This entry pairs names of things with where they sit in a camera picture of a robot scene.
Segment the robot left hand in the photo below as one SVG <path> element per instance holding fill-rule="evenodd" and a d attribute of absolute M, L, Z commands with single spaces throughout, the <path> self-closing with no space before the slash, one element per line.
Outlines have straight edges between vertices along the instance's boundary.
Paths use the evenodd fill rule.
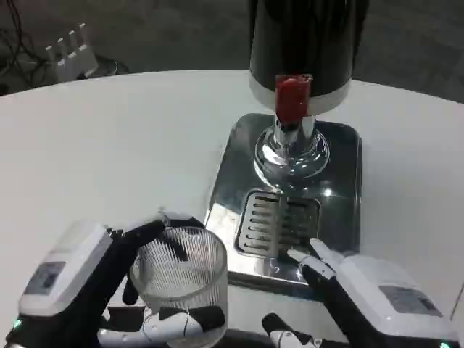
<path fill-rule="evenodd" d="M 227 252 L 194 217 L 73 223 L 19 301 L 8 347 L 212 347 L 228 325 Z"/>

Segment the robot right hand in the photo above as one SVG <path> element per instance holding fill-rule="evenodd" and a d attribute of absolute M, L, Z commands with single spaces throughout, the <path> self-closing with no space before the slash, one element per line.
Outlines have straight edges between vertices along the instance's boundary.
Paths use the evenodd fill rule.
<path fill-rule="evenodd" d="M 288 249 L 314 298 L 346 338 L 346 347 L 459 347 L 452 322 L 397 264 L 345 256 L 317 238 L 314 254 Z"/>

